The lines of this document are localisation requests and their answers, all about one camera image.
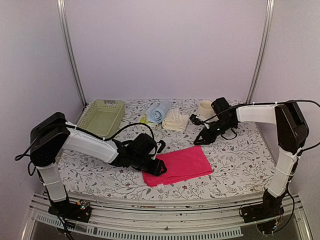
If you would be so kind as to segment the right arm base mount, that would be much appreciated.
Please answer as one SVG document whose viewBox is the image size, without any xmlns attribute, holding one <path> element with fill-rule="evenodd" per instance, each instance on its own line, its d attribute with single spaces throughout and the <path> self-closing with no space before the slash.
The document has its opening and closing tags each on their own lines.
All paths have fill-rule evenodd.
<svg viewBox="0 0 320 240">
<path fill-rule="evenodd" d="M 239 208 L 239 215 L 245 223 L 271 219 L 256 225 L 258 231 L 264 235 L 275 233 L 283 214 L 284 208 L 282 207 L 282 200 L 264 200 L 263 203 L 249 204 Z"/>
</svg>

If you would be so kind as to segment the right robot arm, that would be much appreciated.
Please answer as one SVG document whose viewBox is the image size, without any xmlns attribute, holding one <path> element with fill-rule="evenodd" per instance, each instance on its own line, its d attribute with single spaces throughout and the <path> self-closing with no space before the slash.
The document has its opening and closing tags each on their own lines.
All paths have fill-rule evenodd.
<svg viewBox="0 0 320 240">
<path fill-rule="evenodd" d="M 239 123 L 263 123 L 275 125 L 278 160 L 271 183 L 265 190 L 258 213 L 262 218 L 269 218 L 278 210 L 282 199 L 287 193 L 288 183 L 295 174 L 298 160 L 303 153 L 303 147 L 309 135 L 309 127 L 298 105 L 297 100 L 271 103 L 240 103 L 229 105 L 223 97 L 211 103 L 214 111 L 213 120 L 209 117 L 202 120 L 192 114 L 190 121 L 196 126 L 203 126 L 194 145 L 209 145 L 218 136 L 228 130 L 234 130 Z"/>
</svg>

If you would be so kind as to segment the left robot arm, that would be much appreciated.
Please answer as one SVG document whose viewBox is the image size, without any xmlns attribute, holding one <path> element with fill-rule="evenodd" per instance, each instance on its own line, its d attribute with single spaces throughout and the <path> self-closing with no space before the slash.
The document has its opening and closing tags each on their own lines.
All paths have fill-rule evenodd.
<svg viewBox="0 0 320 240">
<path fill-rule="evenodd" d="M 48 192 L 50 204 L 63 217 L 74 213 L 74 205 L 62 182 L 57 156 L 63 150 L 95 157 L 115 167 L 132 167 L 159 177 L 167 172 L 163 160 L 156 157 L 165 147 L 154 134 L 141 133 L 133 140 L 119 141 L 114 136 L 103 138 L 71 122 L 56 112 L 30 132 L 30 160 Z"/>
</svg>

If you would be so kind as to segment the pink towel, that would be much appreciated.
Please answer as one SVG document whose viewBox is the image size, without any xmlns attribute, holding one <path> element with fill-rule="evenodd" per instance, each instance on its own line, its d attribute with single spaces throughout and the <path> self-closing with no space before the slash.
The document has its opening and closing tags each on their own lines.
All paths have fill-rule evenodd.
<svg viewBox="0 0 320 240">
<path fill-rule="evenodd" d="M 143 172 L 144 183 L 149 187 L 171 185 L 178 182 L 203 177 L 213 173 L 212 167 L 200 146 L 157 155 L 167 168 L 160 176 Z"/>
</svg>

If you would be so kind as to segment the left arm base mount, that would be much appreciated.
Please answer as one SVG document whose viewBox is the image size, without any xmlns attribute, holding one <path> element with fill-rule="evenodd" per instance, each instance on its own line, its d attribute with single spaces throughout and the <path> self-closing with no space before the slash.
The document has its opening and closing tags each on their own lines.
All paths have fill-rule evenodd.
<svg viewBox="0 0 320 240">
<path fill-rule="evenodd" d="M 48 212 L 63 219 L 88 223 L 91 217 L 92 208 L 84 200 L 72 203 L 68 199 L 60 202 L 51 202 Z"/>
</svg>

